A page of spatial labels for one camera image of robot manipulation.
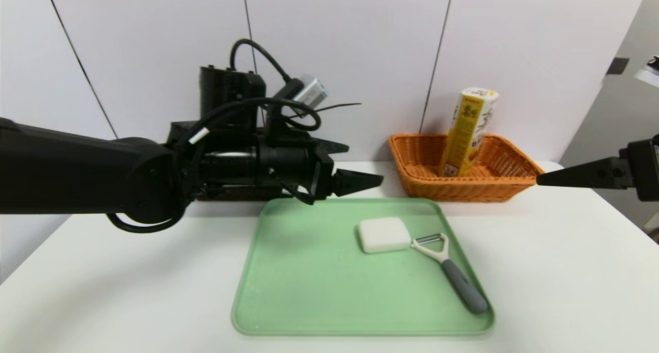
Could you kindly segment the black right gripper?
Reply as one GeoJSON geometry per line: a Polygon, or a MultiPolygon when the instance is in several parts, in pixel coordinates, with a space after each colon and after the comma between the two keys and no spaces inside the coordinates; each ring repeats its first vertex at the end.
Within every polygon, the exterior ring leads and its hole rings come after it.
{"type": "Polygon", "coordinates": [[[642,202],[658,201],[658,135],[636,140],[618,156],[538,175],[539,186],[591,189],[635,188],[642,202]]]}

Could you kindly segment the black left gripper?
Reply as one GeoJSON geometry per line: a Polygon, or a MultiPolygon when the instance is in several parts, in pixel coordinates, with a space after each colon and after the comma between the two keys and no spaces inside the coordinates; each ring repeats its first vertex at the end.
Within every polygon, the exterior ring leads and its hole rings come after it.
{"type": "Polygon", "coordinates": [[[315,202],[331,193],[338,197],[380,187],[384,176],[337,169],[328,154],[347,153],[349,146],[310,135],[272,142],[257,138],[257,184],[278,186],[301,202],[315,202]]]}

